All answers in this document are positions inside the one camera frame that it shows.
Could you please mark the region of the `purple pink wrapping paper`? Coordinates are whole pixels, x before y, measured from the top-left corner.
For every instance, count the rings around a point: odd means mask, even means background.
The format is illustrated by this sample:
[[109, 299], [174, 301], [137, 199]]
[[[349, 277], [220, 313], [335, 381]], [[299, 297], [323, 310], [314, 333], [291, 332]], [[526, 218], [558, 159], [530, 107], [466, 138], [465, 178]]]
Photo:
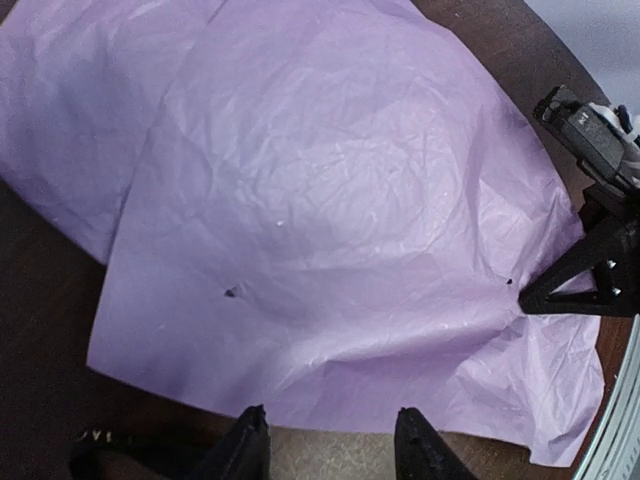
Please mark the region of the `purple pink wrapping paper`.
[[589, 315], [517, 297], [583, 233], [533, 128], [408, 1], [21, 1], [1, 174], [107, 275], [88, 365], [217, 413], [575, 459]]

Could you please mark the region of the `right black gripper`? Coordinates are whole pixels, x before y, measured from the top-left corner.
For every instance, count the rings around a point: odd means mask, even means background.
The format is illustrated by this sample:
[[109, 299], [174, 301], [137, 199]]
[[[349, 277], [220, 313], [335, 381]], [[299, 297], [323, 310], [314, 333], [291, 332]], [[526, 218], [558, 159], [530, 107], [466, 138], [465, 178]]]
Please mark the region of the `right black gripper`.
[[520, 292], [523, 312], [639, 313], [639, 211], [599, 185], [587, 188], [584, 197], [585, 237]]

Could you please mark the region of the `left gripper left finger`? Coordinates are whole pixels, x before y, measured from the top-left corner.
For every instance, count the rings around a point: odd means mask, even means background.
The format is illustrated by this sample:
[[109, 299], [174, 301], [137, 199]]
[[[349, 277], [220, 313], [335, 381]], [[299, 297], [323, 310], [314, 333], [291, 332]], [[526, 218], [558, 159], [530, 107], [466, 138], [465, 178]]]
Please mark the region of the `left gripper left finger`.
[[269, 479], [270, 434], [264, 407], [248, 407], [189, 473], [189, 478]]

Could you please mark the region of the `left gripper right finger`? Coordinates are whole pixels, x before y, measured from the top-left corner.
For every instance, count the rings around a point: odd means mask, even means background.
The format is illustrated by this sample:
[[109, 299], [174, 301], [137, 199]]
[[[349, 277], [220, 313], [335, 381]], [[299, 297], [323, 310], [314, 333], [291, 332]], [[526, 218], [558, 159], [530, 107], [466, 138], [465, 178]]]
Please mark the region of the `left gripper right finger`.
[[394, 454], [398, 480], [477, 479], [415, 407], [398, 412]]

